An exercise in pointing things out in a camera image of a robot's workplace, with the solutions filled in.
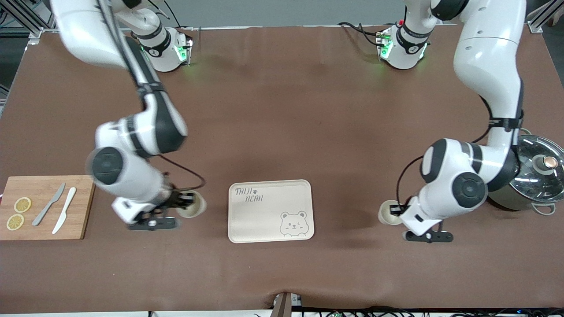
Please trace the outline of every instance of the wire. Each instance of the wire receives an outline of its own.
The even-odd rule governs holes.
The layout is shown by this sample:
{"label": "wire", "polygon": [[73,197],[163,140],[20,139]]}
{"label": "wire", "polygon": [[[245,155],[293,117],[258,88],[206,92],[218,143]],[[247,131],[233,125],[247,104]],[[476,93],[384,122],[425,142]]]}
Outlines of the wire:
{"label": "wire", "polygon": [[[356,26],[354,26],[354,25],[352,25],[351,23],[348,23],[348,22],[341,22],[341,23],[338,23],[337,25],[340,25],[340,26],[347,25],[348,27],[351,27],[353,30],[362,33],[362,30],[360,28],[357,28]],[[372,33],[372,32],[365,32],[365,33],[368,34],[368,35],[376,36],[376,33]]]}
{"label": "wire", "polygon": [[359,23],[359,24],[358,24],[358,27],[360,28],[360,31],[362,31],[362,34],[364,34],[364,38],[366,38],[366,40],[367,40],[368,42],[370,42],[370,44],[372,44],[372,45],[374,45],[374,46],[378,46],[378,47],[384,47],[384,44],[372,42],[372,41],[368,38],[368,35],[367,35],[366,31],[364,31],[364,28],[362,27],[362,23]]}
{"label": "wire", "polygon": [[122,40],[120,38],[120,36],[122,36],[122,35],[121,35],[121,33],[120,33],[120,31],[117,27],[117,23],[116,23],[116,19],[115,19],[114,15],[109,14],[110,20],[108,20],[107,14],[102,9],[103,6],[102,6],[101,0],[96,0],[96,3],[99,6],[100,14],[102,15],[102,19],[104,20],[104,23],[108,26],[108,31],[109,31],[110,35],[112,36],[114,45],[116,45],[116,49],[120,52],[121,58],[124,60],[124,63],[125,63],[127,71],[129,72],[129,75],[132,77],[133,81],[137,84],[137,80],[135,78],[135,75],[133,74],[133,68],[131,67],[131,63],[129,62],[127,55],[125,54],[124,43],[122,42]]}
{"label": "wire", "polygon": [[0,8],[0,17],[2,17],[2,21],[0,21],[0,25],[6,22],[6,18],[8,18],[8,12],[4,11],[4,8]]}
{"label": "wire", "polygon": [[157,10],[160,10],[154,2],[152,2],[151,0],[147,1],[151,4],[151,6],[155,7]]}
{"label": "wire", "polygon": [[164,0],[164,2],[166,4],[166,6],[169,8],[170,13],[173,15],[174,21],[176,21],[178,27],[181,28],[180,22],[178,22],[178,19],[176,18],[176,14],[174,14],[174,11],[170,8],[169,3],[166,0]]}
{"label": "wire", "polygon": [[403,174],[405,174],[405,173],[407,172],[407,169],[409,169],[409,167],[410,167],[411,165],[413,165],[415,162],[417,162],[418,160],[420,160],[420,159],[422,159],[422,158],[423,158],[423,155],[421,155],[420,157],[418,157],[418,158],[414,159],[413,161],[409,162],[409,164],[407,164],[407,165],[403,168],[402,173],[399,174],[398,182],[397,182],[396,185],[395,185],[395,198],[397,199],[398,205],[399,205],[399,207],[400,207],[402,210],[403,210],[402,203],[401,203],[401,201],[399,200],[399,185],[400,185],[400,183],[402,182]]}
{"label": "wire", "polygon": [[486,135],[488,135],[488,133],[490,133],[490,127],[488,127],[482,135],[480,135],[476,140],[472,141],[471,143],[480,142],[483,138],[486,137]]}
{"label": "wire", "polygon": [[368,42],[370,42],[370,44],[372,44],[372,45],[374,45],[374,46],[378,46],[378,47],[384,47],[384,44],[380,44],[380,43],[373,42],[370,38],[368,38],[369,35],[370,35],[370,36],[376,36],[376,33],[373,33],[373,32],[366,32],[366,31],[364,30],[364,28],[362,27],[362,23],[359,23],[359,24],[358,24],[358,27],[356,27],[356,26],[354,26],[354,25],[352,25],[351,23],[348,23],[348,22],[341,22],[341,23],[339,23],[338,25],[341,25],[341,26],[347,25],[347,26],[351,27],[353,30],[355,30],[355,31],[357,31],[357,32],[361,32],[361,33],[364,35],[364,38],[366,38],[366,40],[367,40]]}
{"label": "wire", "polygon": [[177,189],[176,189],[177,191],[191,191],[191,190],[196,190],[196,189],[198,189],[198,188],[202,188],[203,186],[206,186],[206,179],[203,178],[200,174],[196,173],[195,171],[193,171],[193,170],[191,170],[191,169],[189,169],[189,168],[186,168],[186,167],[184,167],[184,166],[182,166],[182,165],[176,163],[175,161],[173,161],[173,160],[171,160],[171,159],[169,159],[169,158],[164,157],[164,156],[161,155],[161,154],[159,154],[158,157],[160,157],[161,159],[167,161],[168,163],[171,163],[172,165],[174,165],[174,166],[176,166],[176,167],[178,167],[178,168],[181,168],[181,169],[183,169],[183,170],[189,172],[190,174],[192,174],[192,175],[194,175],[194,176],[196,176],[196,177],[198,177],[198,178],[200,179],[200,184],[199,184],[198,186],[196,186],[196,187],[177,188]]}

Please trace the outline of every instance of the black strap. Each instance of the black strap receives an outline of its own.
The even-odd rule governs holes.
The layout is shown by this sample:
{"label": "black strap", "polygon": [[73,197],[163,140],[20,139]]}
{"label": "black strap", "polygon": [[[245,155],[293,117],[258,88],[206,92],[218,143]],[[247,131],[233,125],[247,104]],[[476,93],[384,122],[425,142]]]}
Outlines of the black strap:
{"label": "black strap", "polygon": [[170,41],[171,41],[171,35],[170,32],[167,30],[165,40],[159,45],[155,45],[155,46],[141,45],[141,47],[145,52],[149,53],[150,56],[161,57],[162,52],[164,52],[169,47]]}
{"label": "black strap", "polygon": [[426,44],[426,41],[423,41],[419,44],[412,43],[406,40],[402,35],[402,29],[398,29],[396,33],[396,38],[398,39],[398,44],[400,44],[405,50],[407,54],[417,54]]}
{"label": "black strap", "polygon": [[151,34],[147,34],[147,35],[139,35],[139,34],[135,34],[135,33],[133,33],[133,34],[135,34],[135,38],[138,38],[138,39],[152,39],[152,38],[155,38],[157,35],[159,35],[161,33],[162,28],[163,28],[163,26],[162,26],[162,22],[161,22],[158,25],[157,29]]}
{"label": "black strap", "polygon": [[141,99],[143,99],[145,95],[153,94],[155,91],[166,92],[165,87],[161,82],[142,82],[137,85],[137,94]]}
{"label": "black strap", "polygon": [[411,31],[411,30],[407,27],[407,25],[405,24],[405,22],[403,23],[402,28],[406,31],[406,33],[407,33],[409,36],[415,37],[415,38],[426,38],[426,37],[429,37],[429,35],[431,35],[431,33],[433,32],[433,31],[431,31],[431,32],[425,33],[425,34],[416,33],[416,32],[414,32],[414,31]]}
{"label": "black strap", "polygon": [[144,159],[151,157],[152,155],[149,154],[147,151],[145,151],[145,149],[141,145],[141,141],[139,141],[139,138],[137,136],[137,132],[135,131],[134,115],[127,116],[125,118],[125,122],[126,122],[126,126],[127,126],[127,132],[129,132],[129,137],[131,139],[131,143],[135,147],[135,153],[138,156],[140,156]]}
{"label": "black strap", "polygon": [[490,122],[488,127],[504,127],[506,130],[520,129],[523,124],[523,117],[525,112],[521,109],[521,117],[519,118],[492,118],[490,117]]}

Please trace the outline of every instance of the silver knife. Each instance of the silver knife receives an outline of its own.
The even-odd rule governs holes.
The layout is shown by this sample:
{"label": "silver knife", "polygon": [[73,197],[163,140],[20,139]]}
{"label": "silver knife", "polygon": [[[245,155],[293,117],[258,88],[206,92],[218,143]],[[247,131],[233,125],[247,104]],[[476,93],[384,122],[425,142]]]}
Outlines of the silver knife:
{"label": "silver knife", "polygon": [[33,220],[32,225],[39,226],[39,223],[41,223],[41,220],[43,220],[43,217],[45,217],[45,214],[47,213],[49,208],[51,208],[51,205],[57,202],[59,198],[61,198],[61,195],[63,194],[64,190],[65,190],[65,183],[62,183],[61,187],[59,187],[59,189],[55,193],[55,196],[51,198],[51,200],[47,203],[47,206],[45,206],[45,208],[43,208],[43,210],[41,210],[39,215],[37,215],[37,217]]}
{"label": "silver knife", "polygon": [[57,224],[55,225],[55,228],[53,228],[52,234],[56,234],[57,231],[61,229],[63,223],[65,223],[65,220],[67,220],[67,209],[69,209],[69,205],[71,204],[72,198],[74,197],[75,193],[76,187],[71,187],[69,189],[69,193],[67,194],[67,200],[65,201],[65,205],[63,206],[59,220],[57,220]]}

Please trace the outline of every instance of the lid knob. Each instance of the lid knob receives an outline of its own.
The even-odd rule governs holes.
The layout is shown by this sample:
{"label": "lid knob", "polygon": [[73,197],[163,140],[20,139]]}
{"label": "lid knob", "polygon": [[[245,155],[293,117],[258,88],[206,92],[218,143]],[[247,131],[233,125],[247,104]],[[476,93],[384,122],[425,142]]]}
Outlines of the lid knob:
{"label": "lid knob", "polygon": [[533,163],[539,171],[552,171],[558,167],[558,160],[554,156],[537,155],[533,158]]}
{"label": "lid knob", "polygon": [[558,160],[556,158],[554,158],[553,156],[545,156],[543,157],[543,165],[547,168],[547,169],[555,169],[558,167]]}

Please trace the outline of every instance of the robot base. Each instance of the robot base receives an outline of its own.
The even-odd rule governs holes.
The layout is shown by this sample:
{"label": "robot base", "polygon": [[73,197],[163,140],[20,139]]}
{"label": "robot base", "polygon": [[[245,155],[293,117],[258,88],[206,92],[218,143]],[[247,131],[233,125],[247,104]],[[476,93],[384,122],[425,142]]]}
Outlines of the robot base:
{"label": "robot base", "polygon": [[152,50],[145,51],[147,58],[159,72],[171,72],[180,65],[190,65],[192,57],[192,38],[174,28],[165,28],[171,35],[170,45],[159,57],[152,56]]}
{"label": "robot base", "polygon": [[423,58],[427,43],[419,50],[420,52],[417,52],[418,54],[408,54],[398,44],[396,39],[397,31],[398,27],[394,25],[389,29],[376,33],[376,43],[383,45],[383,47],[378,47],[378,59],[385,60],[393,68],[410,69]]}

